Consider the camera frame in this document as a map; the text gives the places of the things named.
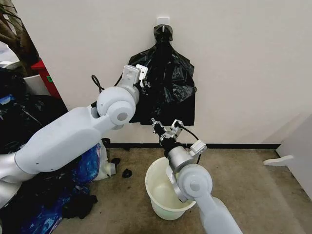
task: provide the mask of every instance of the silver metal part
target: silver metal part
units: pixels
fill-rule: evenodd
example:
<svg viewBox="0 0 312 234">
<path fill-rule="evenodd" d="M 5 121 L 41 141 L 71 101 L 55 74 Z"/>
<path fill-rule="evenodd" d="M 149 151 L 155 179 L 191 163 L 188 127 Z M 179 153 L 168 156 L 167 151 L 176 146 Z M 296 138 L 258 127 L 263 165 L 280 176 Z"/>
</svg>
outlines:
<svg viewBox="0 0 312 234">
<path fill-rule="evenodd" d="M 142 66 L 144 68 L 143 72 L 147 72 L 147 67 Z M 119 87 L 127 90 L 135 100 L 135 103 L 138 103 L 139 91 L 134 86 L 138 81 L 141 75 L 141 70 L 137 67 L 126 65 L 123 68 L 123 73 L 120 82 L 118 83 Z"/>
<path fill-rule="evenodd" d="M 143 84 L 143 80 L 145 79 L 146 77 L 146 74 L 147 74 L 147 71 L 148 71 L 148 68 L 147 67 L 144 67 L 140 64 L 137 64 L 136 65 L 137 68 L 139 68 L 141 70 L 141 73 L 140 73 L 140 76 L 139 76 L 139 80 L 140 80 L 140 86 L 143 88 L 144 87 L 144 84 Z"/>
<path fill-rule="evenodd" d="M 15 153 L 0 155 L 0 208 L 11 200 L 23 181 L 34 176 L 18 167 Z"/>
<path fill-rule="evenodd" d="M 173 136 L 175 139 L 178 138 L 178 136 L 180 135 L 180 133 L 181 133 L 181 131 L 182 131 L 182 129 L 181 129 L 180 127 L 175 126 L 177 122 L 178 122 L 181 126 L 184 126 L 184 124 L 183 124 L 183 122 L 182 122 L 181 120 L 176 119 L 176 120 L 173 122 L 173 124 L 171 125 L 170 129 L 171 129 L 171 131 L 175 134 L 175 135 Z"/>
<path fill-rule="evenodd" d="M 169 151 L 167 158 L 174 173 L 178 173 L 183 167 L 193 163 L 194 160 L 182 146 L 177 146 Z"/>
<path fill-rule="evenodd" d="M 170 166 L 166 168 L 166 174 L 172 184 L 175 194 L 178 196 L 181 202 L 186 202 L 187 198 L 183 195 L 182 191 L 180 190 L 176 181 L 176 176 Z"/>
<path fill-rule="evenodd" d="M 20 183 L 27 181 L 35 175 L 24 172 L 15 162 L 15 154 L 0 155 L 0 181 L 7 183 Z"/>
<path fill-rule="evenodd" d="M 165 131 L 164 134 L 162 134 L 162 136 L 159 137 L 159 143 L 161 144 L 161 142 L 163 141 L 164 138 L 174 138 L 175 140 L 178 138 L 179 134 L 181 133 L 181 128 L 178 126 L 175 126 L 175 124 L 178 122 L 179 124 L 181 124 L 183 126 L 183 122 L 181 120 L 176 119 L 173 124 L 170 127 L 170 131 L 167 131 L 167 129 L 162 125 L 162 123 L 160 121 L 156 121 L 154 118 L 152 118 L 152 122 L 153 122 L 153 127 L 156 124 L 159 124 L 161 126 L 161 128 L 163 128 L 163 130 Z"/>
</svg>

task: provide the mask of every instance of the baseboard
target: baseboard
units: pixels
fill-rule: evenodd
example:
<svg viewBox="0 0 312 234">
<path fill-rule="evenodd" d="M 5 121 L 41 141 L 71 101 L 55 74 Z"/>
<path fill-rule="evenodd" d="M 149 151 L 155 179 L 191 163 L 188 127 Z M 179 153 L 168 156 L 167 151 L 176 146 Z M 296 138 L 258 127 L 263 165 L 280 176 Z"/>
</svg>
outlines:
<svg viewBox="0 0 312 234">
<path fill-rule="evenodd" d="M 182 144 L 189 148 L 192 144 Z M 207 144 L 208 149 L 277 149 L 280 144 Z M 157 143 L 108 143 L 106 148 L 161 148 Z"/>
</svg>

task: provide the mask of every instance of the bucket rim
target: bucket rim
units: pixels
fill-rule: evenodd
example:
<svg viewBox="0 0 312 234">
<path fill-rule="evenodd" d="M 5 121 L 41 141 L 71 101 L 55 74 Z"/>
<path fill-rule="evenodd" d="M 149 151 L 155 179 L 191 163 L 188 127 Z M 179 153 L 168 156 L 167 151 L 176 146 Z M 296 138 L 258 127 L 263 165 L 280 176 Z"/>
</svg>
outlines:
<svg viewBox="0 0 312 234">
<path fill-rule="evenodd" d="M 150 192 L 150 190 L 148 189 L 147 187 L 147 175 L 149 174 L 149 171 L 154 167 L 154 165 L 158 162 L 158 161 L 162 161 L 162 160 L 168 160 L 166 157 L 160 157 L 158 158 L 157 160 L 155 160 L 150 166 L 149 168 L 147 169 L 147 172 L 145 174 L 145 189 L 146 189 L 146 192 L 148 194 L 148 196 L 150 197 L 151 200 L 153 200 L 153 202 L 158 205 L 159 207 L 163 208 L 164 210 L 166 211 L 170 211 L 170 212 L 182 212 L 182 211 L 187 211 L 188 209 L 192 208 L 195 204 L 196 204 L 196 201 L 192 201 L 188 206 L 186 207 L 183 207 L 183 208 L 179 208 L 179 209 L 174 209 L 174 208 L 169 208 L 169 207 L 165 207 L 163 205 L 161 205 L 152 195 L 152 193 Z"/>
</svg>

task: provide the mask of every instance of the black cable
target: black cable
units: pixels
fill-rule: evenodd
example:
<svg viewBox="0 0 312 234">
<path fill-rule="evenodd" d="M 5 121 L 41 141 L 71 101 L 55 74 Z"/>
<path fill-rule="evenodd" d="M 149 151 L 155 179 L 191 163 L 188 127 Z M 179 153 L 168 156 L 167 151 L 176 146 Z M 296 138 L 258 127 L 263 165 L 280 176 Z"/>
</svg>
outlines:
<svg viewBox="0 0 312 234">
<path fill-rule="evenodd" d="M 119 77 L 119 79 L 117 80 L 117 82 L 116 82 L 116 84 L 114 86 L 118 85 L 118 83 L 120 82 L 121 78 L 122 78 L 122 74 L 121 74 L 121 76 Z M 102 90 L 104 90 L 104 88 L 101 87 L 101 84 L 99 83 L 98 78 L 95 75 L 91 75 L 91 79 L 92 79 L 93 83 L 96 84 L 96 86 L 98 87 L 99 93 L 101 93 Z"/>
<path fill-rule="evenodd" d="M 182 129 L 184 129 L 185 131 L 187 131 L 187 132 L 188 132 L 189 134 L 191 134 L 192 136 L 194 136 L 196 140 L 199 140 L 198 137 L 197 137 L 194 133 L 192 133 L 190 130 L 188 130 L 187 128 L 185 128 L 184 126 L 182 126 L 181 124 L 179 124 L 178 122 L 177 122 L 177 125 L 178 125 L 180 128 L 182 128 Z M 200 161 L 200 156 L 201 156 L 201 154 L 198 156 L 196 164 L 199 163 L 199 161 Z"/>
<path fill-rule="evenodd" d="M 96 86 L 98 87 L 99 93 L 101 93 L 102 90 L 104 90 L 104 88 L 101 87 L 98 78 L 95 75 L 91 75 L 91 79 L 94 82 L 94 84 L 96 84 Z"/>
<path fill-rule="evenodd" d="M 122 74 L 120 75 L 119 79 L 117 80 L 117 82 L 116 82 L 116 84 L 115 84 L 114 86 L 117 86 L 117 85 L 118 85 L 118 83 L 119 83 L 119 81 L 121 80 L 121 78 L 122 78 Z"/>
<path fill-rule="evenodd" d="M 179 126 L 180 128 L 184 129 L 185 131 L 187 131 L 189 134 L 191 134 L 192 136 L 194 136 L 196 138 L 196 140 L 199 140 L 198 137 L 196 137 L 196 135 L 194 133 L 192 133 L 190 130 L 188 130 L 187 128 L 183 127 L 182 125 Z"/>
</svg>

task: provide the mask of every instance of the white wall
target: white wall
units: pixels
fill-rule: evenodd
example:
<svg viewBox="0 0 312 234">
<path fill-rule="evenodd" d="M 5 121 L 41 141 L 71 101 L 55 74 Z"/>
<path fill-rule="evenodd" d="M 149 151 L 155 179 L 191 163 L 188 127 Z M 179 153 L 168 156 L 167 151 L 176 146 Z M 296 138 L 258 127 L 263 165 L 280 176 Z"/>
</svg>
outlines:
<svg viewBox="0 0 312 234">
<path fill-rule="evenodd" d="M 112 86 L 130 56 L 154 44 L 156 17 L 170 16 L 172 45 L 195 66 L 192 129 L 202 140 L 280 143 L 311 110 L 312 1 L 13 2 L 69 109 L 96 100 L 91 74 Z M 139 124 L 108 137 L 157 138 Z"/>
</svg>

